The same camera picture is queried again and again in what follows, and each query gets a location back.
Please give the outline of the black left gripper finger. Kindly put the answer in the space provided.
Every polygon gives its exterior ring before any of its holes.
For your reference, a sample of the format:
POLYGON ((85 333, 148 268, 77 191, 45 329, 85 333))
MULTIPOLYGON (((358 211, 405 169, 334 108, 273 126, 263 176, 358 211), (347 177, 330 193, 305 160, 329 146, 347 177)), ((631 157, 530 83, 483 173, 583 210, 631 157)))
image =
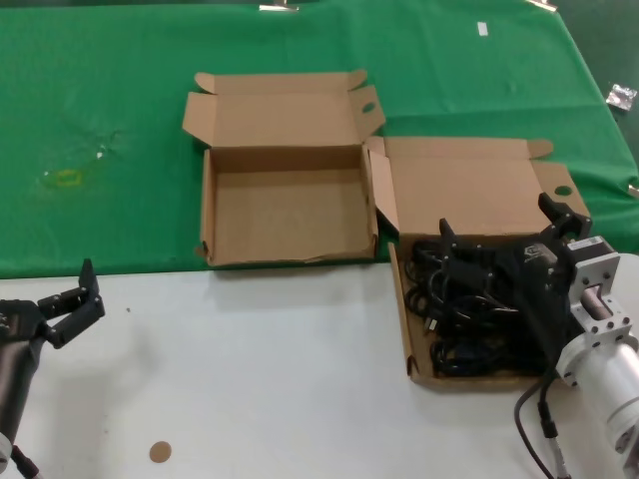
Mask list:
POLYGON ((105 315, 92 262, 83 261, 77 287, 40 299, 37 305, 44 316, 42 335, 56 349, 92 326, 105 315))

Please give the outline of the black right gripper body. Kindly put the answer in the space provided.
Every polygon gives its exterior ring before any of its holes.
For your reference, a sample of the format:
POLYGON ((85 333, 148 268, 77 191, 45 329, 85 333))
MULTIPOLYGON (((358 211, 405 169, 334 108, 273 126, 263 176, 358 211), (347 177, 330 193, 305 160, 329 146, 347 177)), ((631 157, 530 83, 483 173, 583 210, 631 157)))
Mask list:
POLYGON ((538 237, 515 239, 497 248, 495 267, 540 349, 547 359, 557 360, 579 331, 557 254, 538 237))

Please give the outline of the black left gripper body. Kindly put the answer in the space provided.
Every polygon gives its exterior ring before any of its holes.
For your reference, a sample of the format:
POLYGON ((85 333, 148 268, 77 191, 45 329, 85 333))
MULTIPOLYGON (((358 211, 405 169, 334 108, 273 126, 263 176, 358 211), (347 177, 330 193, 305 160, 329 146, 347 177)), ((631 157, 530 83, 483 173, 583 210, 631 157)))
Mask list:
POLYGON ((1 301, 1 433, 15 439, 45 342, 46 302, 1 301))

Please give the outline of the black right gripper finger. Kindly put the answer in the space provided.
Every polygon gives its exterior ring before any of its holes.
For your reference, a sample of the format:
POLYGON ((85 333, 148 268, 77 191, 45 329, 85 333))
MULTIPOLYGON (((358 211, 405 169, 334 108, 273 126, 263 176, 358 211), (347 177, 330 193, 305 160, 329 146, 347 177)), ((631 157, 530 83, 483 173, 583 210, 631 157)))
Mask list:
POLYGON ((555 202, 547 193, 538 197, 538 207, 550 221, 538 238, 546 245, 584 240, 591 230, 591 219, 576 213, 568 204, 555 202))
POLYGON ((495 248, 459 239, 446 219, 439 220, 441 269, 452 279, 487 291, 493 278, 495 248))

